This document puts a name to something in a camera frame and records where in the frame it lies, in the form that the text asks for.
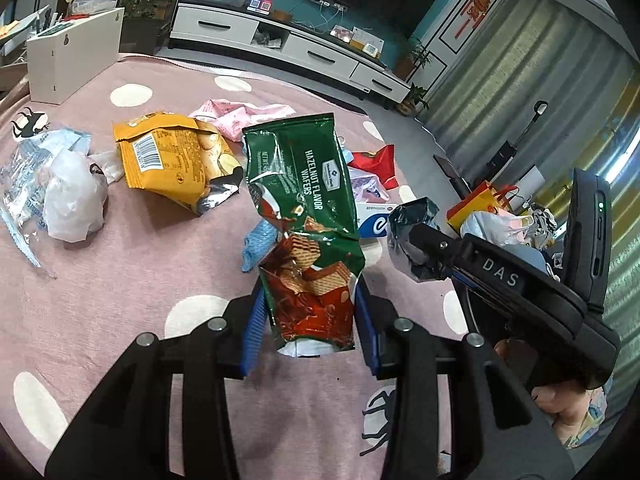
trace metal bolt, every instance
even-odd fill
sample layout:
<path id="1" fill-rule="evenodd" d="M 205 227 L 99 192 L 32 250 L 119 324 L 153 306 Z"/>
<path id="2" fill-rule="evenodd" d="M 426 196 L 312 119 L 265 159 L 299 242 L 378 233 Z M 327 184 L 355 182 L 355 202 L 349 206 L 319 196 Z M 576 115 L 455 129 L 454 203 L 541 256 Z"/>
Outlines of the metal bolt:
<path id="1" fill-rule="evenodd" d="M 136 343 L 140 346 L 151 346 L 155 340 L 156 338 L 151 332 L 143 332 L 136 338 Z"/>
<path id="2" fill-rule="evenodd" d="M 394 321 L 394 327 L 400 332 L 409 332 L 414 327 L 414 322 L 405 317 L 399 317 Z"/>
<path id="3" fill-rule="evenodd" d="M 472 332 L 471 334 L 466 336 L 466 342 L 471 346 L 480 348 L 484 344 L 484 337 L 482 337 L 479 333 Z"/>
<path id="4" fill-rule="evenodd" d="M 209 328 L 209 330 L 219 332 L 220 330 L 226 328 L 226 319 L 223 317 L 214 317 L 212 319 L 209 319 L 207 327 Z"/>

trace tv stand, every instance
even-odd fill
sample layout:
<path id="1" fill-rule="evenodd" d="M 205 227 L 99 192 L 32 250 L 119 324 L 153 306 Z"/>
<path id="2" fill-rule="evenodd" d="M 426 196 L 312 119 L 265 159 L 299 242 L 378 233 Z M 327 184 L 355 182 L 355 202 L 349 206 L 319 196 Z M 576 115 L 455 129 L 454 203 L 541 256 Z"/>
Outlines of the tv stand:
<path id="1" fill-rule="evenodd" d="M 282 40 L 279 48 L 252 44 L 259 27 L 276 28 Z M 399 103 L 409 85 L 374 59 L 328 34 L 316 34 L 303 27 L 239 7 L 199 0 L 181 0 L 169 34 L 171 40 L 217 44 L 242 52 L 260 54 L 301 66 L 364 92 L 375 92 Z"/>

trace gray floor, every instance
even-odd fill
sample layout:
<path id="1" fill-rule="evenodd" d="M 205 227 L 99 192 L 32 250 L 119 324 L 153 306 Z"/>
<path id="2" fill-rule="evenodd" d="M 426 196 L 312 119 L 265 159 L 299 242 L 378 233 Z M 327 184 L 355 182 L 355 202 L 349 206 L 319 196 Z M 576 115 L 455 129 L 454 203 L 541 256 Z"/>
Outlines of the gray floor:
<path id="1" fill-rule="evenodd" d="M 444 213 L 459 202 L 460 199 L 453 191 L 449 180 L 433 160 L 433 155 L 444 155 L 444 152 L 437 145 L 431 134 L 424 130 L 420 123 L 414 119 L 402 117 L 393 110 L 385 110 L 379 104 L 367 99 L 361 101 L 356 96 L 332 86 L 244 59 L 179 48 L 163 48 L 156 56 L 203 62 L 236 70 L 260 73 L 309 90 L 322 92 L 362 108 L 376 125 L 385 142 L 396 146 L 396 164 L 404 174 L 415 195 L 418 197 L 428 196 L 438 205 L 440 208 L 438 224 L 443 228 L 446 227 Z"/>

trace red snack bag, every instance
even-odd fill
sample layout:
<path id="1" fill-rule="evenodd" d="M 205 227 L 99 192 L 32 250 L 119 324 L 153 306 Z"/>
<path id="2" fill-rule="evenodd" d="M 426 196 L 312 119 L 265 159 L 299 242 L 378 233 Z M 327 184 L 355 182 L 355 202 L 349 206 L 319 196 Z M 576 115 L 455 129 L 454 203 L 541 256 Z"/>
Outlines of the red snack bag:
<path id="1" fill-rule="evenodd" d="M 376 152 L 353 152 L 353 160 L 348 165 L 377 175 L 385 189 L 395 189 L 398 187 L 398 180 L 394 152 L 395 147 L 392 144 Z"/>

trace hazelnut flavor wafers package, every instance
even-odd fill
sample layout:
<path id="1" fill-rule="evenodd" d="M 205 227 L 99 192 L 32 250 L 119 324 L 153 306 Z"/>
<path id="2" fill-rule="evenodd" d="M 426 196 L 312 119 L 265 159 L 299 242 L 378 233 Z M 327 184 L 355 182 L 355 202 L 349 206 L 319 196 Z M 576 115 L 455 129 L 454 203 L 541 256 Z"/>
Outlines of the hazelnut flavor wafers package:
<path id="1" fill-rule="evenodd" d="M 244 129 L 244 140 L 252 200 L 282 232 L 259 266 L 278 346 L 311 341 L 316 349 L 324 344 L 318 353 L 353 349 L 364 256 L 334 116 L 258 124 Z"/>

